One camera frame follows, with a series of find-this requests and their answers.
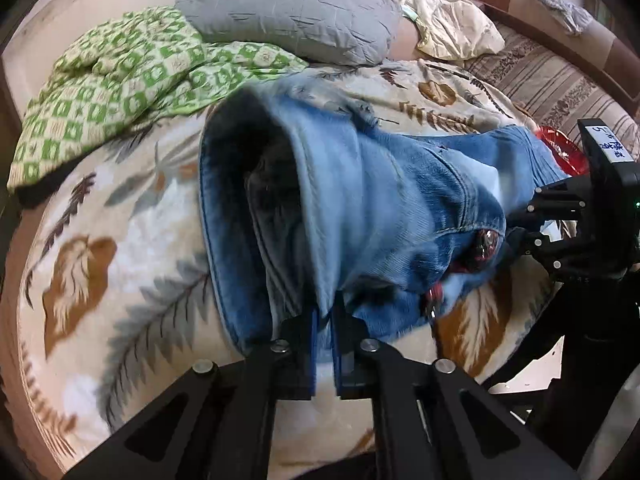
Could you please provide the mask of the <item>red plastic bag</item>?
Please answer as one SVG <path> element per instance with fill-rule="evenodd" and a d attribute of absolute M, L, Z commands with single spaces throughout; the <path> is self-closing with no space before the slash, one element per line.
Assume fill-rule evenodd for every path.
<path fill-rule="evenodd" d="M 535 136 L 547 145 L 560 168 L 570 177 L 588 174 L 588 159 L 578 146 L 562 131 L 540 126 Z"/>

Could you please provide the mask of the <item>grey quilted pillow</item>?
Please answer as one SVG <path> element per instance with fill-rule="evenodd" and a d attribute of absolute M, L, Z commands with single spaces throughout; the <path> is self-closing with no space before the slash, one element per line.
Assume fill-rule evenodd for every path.
<path fill-rule="evenodd" d="M 397 0 L 176 0 L 208 42 L 275 44 L 319 63 L 384 61 L 402 18 Z"/>

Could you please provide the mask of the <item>green checkered quilt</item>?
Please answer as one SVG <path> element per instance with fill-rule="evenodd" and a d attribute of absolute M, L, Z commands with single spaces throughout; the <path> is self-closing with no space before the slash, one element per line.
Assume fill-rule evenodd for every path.
<path fill-rule="evenodd" d="M 191 115 L 242 84 L 306 66 L 274 44 L 207 42 L 169 6 L 126 13 L 93 27 L 56 60 L 27 104 L 6 187 L 34 185 L 132 128 Z"/>

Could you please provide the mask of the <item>cream crumpled cloth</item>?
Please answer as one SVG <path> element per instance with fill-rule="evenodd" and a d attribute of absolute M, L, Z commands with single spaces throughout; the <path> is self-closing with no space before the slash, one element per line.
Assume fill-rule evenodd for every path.
<path fill-rule="evenodd" d="M 398 0 L 404 18 L 416 30 L 418 52 L 448 62 L 497 54 L 503 36 L 480 7 L 469 0 Z"/>

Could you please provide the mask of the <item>grey cloth on headboard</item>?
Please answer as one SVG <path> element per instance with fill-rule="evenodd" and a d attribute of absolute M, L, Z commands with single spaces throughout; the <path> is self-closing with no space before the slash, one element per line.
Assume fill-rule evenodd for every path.
<path fill-rule="evenodd" d="M 566 31 L 567 35 L 579 36 L 593 21 L 592 15 L 582 6 L 570 0 L 537 0 L 545 6 L 552 18 Z"/>

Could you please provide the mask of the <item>striped brown bedsheet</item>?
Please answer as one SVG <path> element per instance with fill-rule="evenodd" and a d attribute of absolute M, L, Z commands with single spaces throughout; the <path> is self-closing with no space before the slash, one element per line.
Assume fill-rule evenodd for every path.
<path fill-rule="evenodd" d="M 497 28 L 506 46 L 497 54 L 466 61 L 468 72 L 502 91 L 537 124 L 562 131 L 576 144 L 578 120 L 599 118 L 633 158 L 639 157 L 638 122 L 612 96 L 533 39 L 503 24 Z"/>

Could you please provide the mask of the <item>blue denim jeans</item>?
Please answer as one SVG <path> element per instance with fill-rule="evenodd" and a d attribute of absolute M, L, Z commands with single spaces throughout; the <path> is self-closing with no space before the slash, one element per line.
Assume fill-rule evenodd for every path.
<path fill-rule="evenodd" d="M 564 172 L 533 133 L 505 126 L 407 136 L 328 82 L 248 84 L 210 115 L 200 153 L 217 306 L 249 354 L 337 299 L 395 340 L 450 312 L 506 256 L 506 218 Z"/>

